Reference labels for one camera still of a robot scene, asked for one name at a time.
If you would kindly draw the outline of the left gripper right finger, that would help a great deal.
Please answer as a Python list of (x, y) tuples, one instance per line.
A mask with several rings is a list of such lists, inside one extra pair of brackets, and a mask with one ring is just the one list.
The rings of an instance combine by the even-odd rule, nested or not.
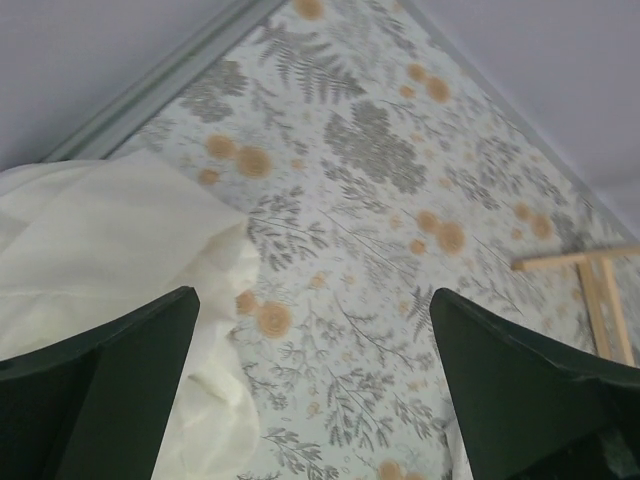
[(476, 479), (636, 479), (639, 371), (512, 323), (458, 293), (430, 303)]

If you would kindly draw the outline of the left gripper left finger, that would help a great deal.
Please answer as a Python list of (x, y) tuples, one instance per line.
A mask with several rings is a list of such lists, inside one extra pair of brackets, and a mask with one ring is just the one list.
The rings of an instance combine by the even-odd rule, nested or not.
[(2, 361), (2, 478), (151, 478), (199, 309), (180, 287)]

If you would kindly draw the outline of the cream white garment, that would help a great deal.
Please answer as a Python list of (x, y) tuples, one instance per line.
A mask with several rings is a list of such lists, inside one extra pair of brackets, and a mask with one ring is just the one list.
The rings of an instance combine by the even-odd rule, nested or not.
[(232, 479), (259, 419), (229, 335), (259, 254), (245, 214), (139, 152), (33, 164), (1, 176), (1, 355), (119, 318), (181, 286), (200, 301), (157, 479)]

